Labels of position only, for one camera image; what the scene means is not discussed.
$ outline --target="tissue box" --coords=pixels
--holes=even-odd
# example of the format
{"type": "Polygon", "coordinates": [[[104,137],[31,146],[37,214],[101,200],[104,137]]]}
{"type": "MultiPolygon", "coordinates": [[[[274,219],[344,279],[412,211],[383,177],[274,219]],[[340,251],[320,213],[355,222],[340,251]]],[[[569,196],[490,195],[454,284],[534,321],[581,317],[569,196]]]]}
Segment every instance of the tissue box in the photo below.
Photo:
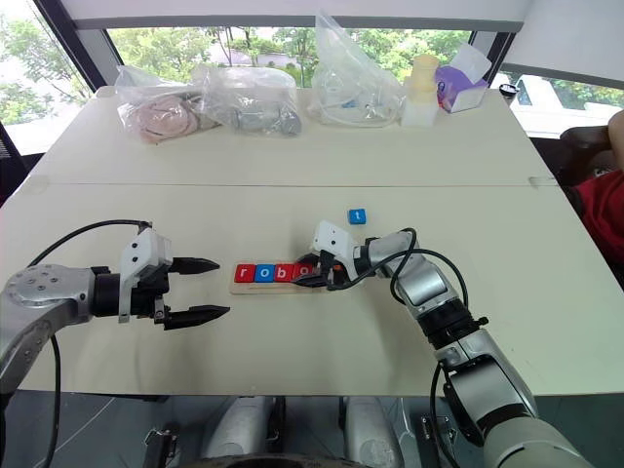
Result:
{"type": "Polygon", "coordinates": [[[485,80],[472,83],[461,70],[452,66],[438,68],[436,83],[438,83],[438,102],[447,112],[478,107],[488,88],[488,82],[485,80]]]}

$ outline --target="white table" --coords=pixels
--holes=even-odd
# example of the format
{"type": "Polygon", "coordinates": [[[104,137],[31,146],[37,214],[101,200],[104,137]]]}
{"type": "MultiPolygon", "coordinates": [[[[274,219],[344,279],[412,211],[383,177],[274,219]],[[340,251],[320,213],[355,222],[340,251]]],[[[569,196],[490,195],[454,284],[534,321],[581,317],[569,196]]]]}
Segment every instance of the white table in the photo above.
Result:
{"type": "MultiPolygon", "coordinates": [[[[100,90],[101,96],[111,90],[100,90]]],[[[301,109],[306,93],[301,93],[301,109]]],[[[552,175],[498,91],[432,129],[346,129],[305,117],[295,138],[218,128],[159,145],[123,131],[117,97],[90,100],[34,169],[51,183],[498,186],[552,175]]]]}
{"type": "MultiPolygon", "coordinates": [[[[0,211],[0,280],[75,227],[138,217],[173,240],[174,254],[222,266],[174,278],[167,297],[174,310],[232,307],[181,331],[148,320],[120,326],[114,318],[64,329],[65,391],[426,395],[432,348],[387,281],[309,295],[228,292],[239,259],[294,259],[307,252],[320,219],[344,225],[353,207],[369,216],[366,226],[351,228],[360,240],[413,226],[423,247],[456,262],[473,314],[490,318],[487,328],[535,394],[624,390],[624,373],[615,371],[624,354],[624,294],[557,187],[48,184],[41,177],[0,211]]],[[[134,231],[104,229],[72,240],[49,261],[114,266],[134,231]]],[[[53,371],[46,348],[22,388],[51,389],[53,371]]]]}

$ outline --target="plastic bag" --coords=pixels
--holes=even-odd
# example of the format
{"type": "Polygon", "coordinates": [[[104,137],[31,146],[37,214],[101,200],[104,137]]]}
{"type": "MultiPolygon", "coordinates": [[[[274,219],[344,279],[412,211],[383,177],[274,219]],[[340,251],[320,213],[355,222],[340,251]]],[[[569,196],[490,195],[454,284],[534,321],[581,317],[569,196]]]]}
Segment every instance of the plastic bag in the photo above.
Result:
{"type": "Polygon", "coordinates": [[[266,135],[301,133],[296,83],[288,73],[273,68],[204,67],[203,75],[202,112],[219,124],[266,135]]]}
{"type": "Polygon", "coordinates": [[[310,112],[323,123],[383,127],[400,115],[405,91],[371,60],[335,20],[316,17],[319,64],[312,77],[310,112]]]}
{"type": "Polygon", "coordinates": [[[165,81],[133,66],[118,67],[115,93],[124,128],[147,143],[184,137],[218,125],[202,109],[201,85],[165,81]]]}

